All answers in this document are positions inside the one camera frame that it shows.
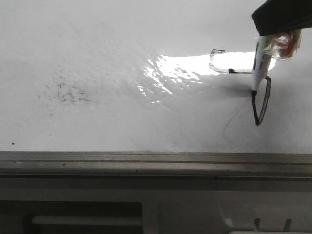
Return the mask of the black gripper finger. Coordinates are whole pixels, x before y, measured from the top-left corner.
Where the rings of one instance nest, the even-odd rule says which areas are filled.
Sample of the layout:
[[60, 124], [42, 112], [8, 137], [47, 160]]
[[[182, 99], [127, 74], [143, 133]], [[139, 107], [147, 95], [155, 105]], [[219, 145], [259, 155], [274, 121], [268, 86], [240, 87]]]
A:
[[310, 0], [268, 0], [252, 13], [259, 35], [311, 28]]

